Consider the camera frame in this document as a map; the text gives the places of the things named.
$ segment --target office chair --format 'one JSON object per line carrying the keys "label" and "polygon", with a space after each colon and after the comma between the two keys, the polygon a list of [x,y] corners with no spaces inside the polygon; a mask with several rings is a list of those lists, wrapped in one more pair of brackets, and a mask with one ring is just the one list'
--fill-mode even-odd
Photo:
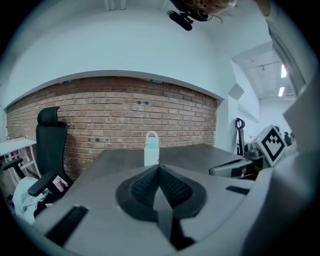
{"label": "office chair", "polygon": [[[58,121],[57,111],[59,106],[42,109],[38,116],[36,126],[36,158],[41,178],[38,179],[29,189],[28,194],[37,197],[45,189],[53,194],[55,199],[62,197],[73,181],[65,173],[64,150],[67,139],[68,125]],[[23,179],[24,173],[19,167],[22,158],[12,160],[2,166],[3,170],[14,168],[18,176]],[[53,184],[53,180],[59,176],[68,184],[63,192]]]}

